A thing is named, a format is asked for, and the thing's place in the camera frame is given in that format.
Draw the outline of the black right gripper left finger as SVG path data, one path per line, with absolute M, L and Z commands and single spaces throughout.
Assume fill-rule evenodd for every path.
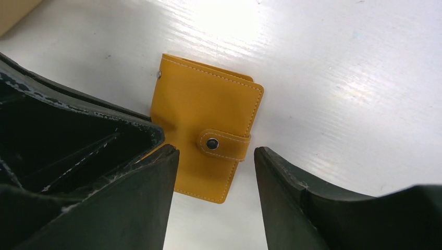
M 1 55 L 1 249 L 162 249 L 179 150 Z

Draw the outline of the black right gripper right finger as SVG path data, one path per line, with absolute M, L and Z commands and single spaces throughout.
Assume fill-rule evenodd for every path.
M 441 186 L 381 197 L 329 183 L 268 147 L 254 151 L 269 249 L 441 249 Z

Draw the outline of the yellow leather card holder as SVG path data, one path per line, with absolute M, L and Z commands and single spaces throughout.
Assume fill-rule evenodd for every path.
M 263 96 L 250 76 L 162 55 L 150 117 L 163 129 L 164 142 L 180 152 L 176 192 L 226 200 Z

